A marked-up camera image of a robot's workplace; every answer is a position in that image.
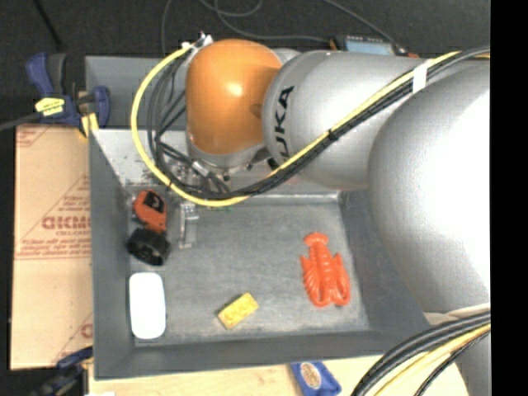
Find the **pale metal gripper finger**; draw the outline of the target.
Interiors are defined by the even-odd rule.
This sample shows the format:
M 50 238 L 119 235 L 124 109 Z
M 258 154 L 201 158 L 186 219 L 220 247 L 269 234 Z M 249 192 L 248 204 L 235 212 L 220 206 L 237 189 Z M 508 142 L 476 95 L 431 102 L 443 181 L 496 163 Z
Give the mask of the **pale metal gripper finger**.
M 188 219 L 191 242 L 195 243 L 197 239 L 197 229 L 200 218 L 196 205 L 191 202 L 182 202 L 180 204 L 180 218 L 183 216 L 186 216 Z
M 177 240 L 179 249 L 186 249 L 191 247 L 190 226 L 188 219 L 183 216 L 179 220 L 179 238 Z

